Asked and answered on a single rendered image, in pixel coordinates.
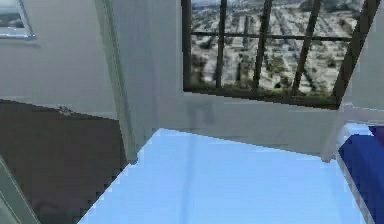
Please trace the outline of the dark framed barred window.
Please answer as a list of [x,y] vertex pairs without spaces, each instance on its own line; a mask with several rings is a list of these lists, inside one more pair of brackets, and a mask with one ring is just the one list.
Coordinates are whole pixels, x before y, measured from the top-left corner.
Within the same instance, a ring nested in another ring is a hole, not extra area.
[[186,92],[337,110],[382,0],[179,0]]

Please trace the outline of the purple pillow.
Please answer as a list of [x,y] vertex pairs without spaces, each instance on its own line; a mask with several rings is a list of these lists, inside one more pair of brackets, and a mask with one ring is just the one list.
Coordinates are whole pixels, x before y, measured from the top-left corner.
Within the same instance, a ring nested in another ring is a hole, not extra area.
[[384,147],[384,125],[370,125],[369,130]]

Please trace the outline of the white bed with blue blanket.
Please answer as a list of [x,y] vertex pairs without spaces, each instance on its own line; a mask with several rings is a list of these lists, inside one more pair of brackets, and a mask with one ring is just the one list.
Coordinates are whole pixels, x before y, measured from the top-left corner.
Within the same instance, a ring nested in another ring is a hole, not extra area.
[[336,160],[365,224],[384,224],[384,147],[370,125],[384,125],[384,110],[341,106],[320,158]]

